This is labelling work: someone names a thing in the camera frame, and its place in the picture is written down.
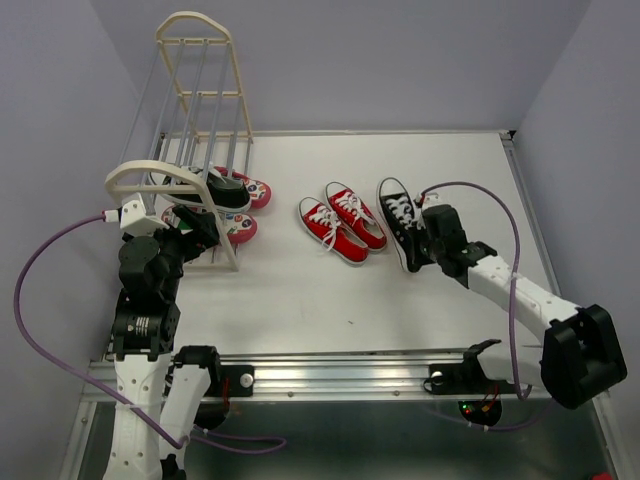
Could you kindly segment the cream shoe shelf with metal rods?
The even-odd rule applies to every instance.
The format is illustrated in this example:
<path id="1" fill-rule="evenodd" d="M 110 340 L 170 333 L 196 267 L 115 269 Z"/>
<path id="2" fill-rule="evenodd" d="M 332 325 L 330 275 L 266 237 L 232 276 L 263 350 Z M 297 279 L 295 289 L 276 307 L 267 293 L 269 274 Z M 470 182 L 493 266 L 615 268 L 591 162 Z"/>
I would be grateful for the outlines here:
<path id="1" fill-rule="evenodd" d="M 245 89 L 230 31 L 195 11 L 169 15 L 155 32 L 155 52 L 117 167 L 105 189 L 117 207 L 141 193 L 161 218 L 176 203 L 162 194 L 197 194 L 212 212 L 220 243 L 191 268 L 239 268 L 236 246 L 206 185 L 209 170 L 234 178 L 254 143 Z"/>

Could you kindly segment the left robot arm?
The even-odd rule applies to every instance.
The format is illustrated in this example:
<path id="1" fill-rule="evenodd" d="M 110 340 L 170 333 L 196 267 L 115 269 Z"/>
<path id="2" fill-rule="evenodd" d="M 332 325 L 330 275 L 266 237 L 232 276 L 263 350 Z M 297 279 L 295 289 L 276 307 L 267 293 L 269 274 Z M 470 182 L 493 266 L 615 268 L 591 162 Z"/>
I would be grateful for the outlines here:
<path id="1" fill-rule="evenodd" d="M 185 478 L 184 450 L 200 401 L 222 384 L 215 347 L 174 348 L 184 265 L 218 244 L 216 218 L 185 206 L 173 212 L 187 230 L 166 225 L 129 236 L 118 253 L 122 289 L 112 340 L 121 398 L 107 479 Z"/>

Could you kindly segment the pink sandal with green strap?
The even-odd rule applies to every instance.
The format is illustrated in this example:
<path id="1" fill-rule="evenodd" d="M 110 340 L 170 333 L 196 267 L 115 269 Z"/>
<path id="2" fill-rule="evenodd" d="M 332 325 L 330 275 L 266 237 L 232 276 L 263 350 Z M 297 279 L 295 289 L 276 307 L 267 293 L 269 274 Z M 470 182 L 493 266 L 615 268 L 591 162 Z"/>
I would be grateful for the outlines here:
<path id="1" fill-rule="evenodd" d="M 162 213 L 161 219 L 183 232 L 189 232 L 191 228 L 173 212 L 174 204 L 170 204 Z M 225 225 L 226 233 L 232 245 L 245 244 L 252 240 L 258 231 L 257 221 L 246 213 L 231 214 L 219 213 Z"/>

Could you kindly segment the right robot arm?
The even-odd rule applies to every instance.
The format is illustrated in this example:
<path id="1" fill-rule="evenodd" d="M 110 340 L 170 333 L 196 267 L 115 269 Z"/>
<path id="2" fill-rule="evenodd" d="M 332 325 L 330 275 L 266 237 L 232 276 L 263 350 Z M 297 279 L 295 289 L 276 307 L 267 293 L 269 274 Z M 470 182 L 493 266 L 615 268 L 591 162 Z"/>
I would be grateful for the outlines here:
<path id="1" fill-rule="evenodd" d="M 456 209 L 423 208 L 419 245 L 430 262 L 467 290 L 505 310 L 540 343 L 519 352 L 513 342 L 485 340 L 469 347 L 454 377 L 472 390 L 492 382 L 545 389 L 576 409 L 626 379 L 628 370 L 610 314 L 582 307 L 519 275 L 483 242 L 470 242 Z"/>

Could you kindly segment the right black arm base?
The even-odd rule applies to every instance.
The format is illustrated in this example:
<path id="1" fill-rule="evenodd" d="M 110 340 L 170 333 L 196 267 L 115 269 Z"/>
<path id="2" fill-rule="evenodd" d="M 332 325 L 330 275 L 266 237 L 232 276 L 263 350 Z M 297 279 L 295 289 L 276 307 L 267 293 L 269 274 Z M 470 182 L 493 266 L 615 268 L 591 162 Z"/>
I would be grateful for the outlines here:
<path id="1" fill-rule="evenodd" d="M 507 388 L 507 382 L 489 379 L 480 365 L 479 355 L 499 343 L 497 339 L 485 340 L 467 348 L 459 363 L 433 365 L 423 381 L 423 389 L 433 395 L 483 394 L 481 400 L 460 400 L 458 408 L 462 418 L 472 426 L 494 427 L 501 419 L 503 409 L 499 395 Z"/>

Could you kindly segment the black canvas sneaker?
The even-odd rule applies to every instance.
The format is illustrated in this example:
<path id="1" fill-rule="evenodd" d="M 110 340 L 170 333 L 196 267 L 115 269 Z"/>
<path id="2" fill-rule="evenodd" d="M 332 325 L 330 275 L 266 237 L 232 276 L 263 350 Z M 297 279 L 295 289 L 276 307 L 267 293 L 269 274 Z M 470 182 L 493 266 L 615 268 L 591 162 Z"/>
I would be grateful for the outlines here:
<path id="1" fill-rule="evenodd" d="M 251 207 L 250 193 L 240 180 L 228 178 L 216 169 L 209 170 L 206 185 L 216 208 L 225 213 L 244 213 Z M 204 208 L 197 194 L 162 194 L 167 201 L 190 207 Z"/>
<path id="2" fill-rule="evenodd" d="M 402 269 L 417 273 L 429 263 L 418 242 L 418 215 L 405 186 L 395 177 L 382 179 L 377 187 L 377 208 L 393 240 Z"/>

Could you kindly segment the red canvas sneaker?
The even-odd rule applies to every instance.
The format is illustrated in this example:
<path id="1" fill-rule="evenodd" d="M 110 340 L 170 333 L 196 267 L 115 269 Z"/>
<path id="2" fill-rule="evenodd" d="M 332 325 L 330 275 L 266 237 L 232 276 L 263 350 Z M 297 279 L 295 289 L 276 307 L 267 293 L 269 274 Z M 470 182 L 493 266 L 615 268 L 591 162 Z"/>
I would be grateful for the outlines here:
<path id="1" fill-rule="evenodd" d="M 374 253 L 387 246 L 386 235 L 367 204 L 350 187 L 340 182 L 325 186 L 325 197 L 338 218 Z"/>
<path id="2" fill-rule="evenodd" d="M 302 228 L 327 252 L 352 266 L 368 259 L 368 248 L 344 225 L 338 214 L 314 197 L 304 197 L 298 203 Z"/>

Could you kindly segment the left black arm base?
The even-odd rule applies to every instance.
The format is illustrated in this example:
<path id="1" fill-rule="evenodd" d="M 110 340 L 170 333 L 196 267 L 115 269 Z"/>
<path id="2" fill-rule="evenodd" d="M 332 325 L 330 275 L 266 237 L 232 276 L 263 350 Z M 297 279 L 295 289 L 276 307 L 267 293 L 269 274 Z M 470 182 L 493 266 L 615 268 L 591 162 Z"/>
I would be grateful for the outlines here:
<path id="1" fill-rule="evenodd" d="M 194 423 L 201 429 L 218 428 L 231 413 L 233 399 L 253 396 L 255 368 L 250 364 L 223 364 L 205 391 Z"/>

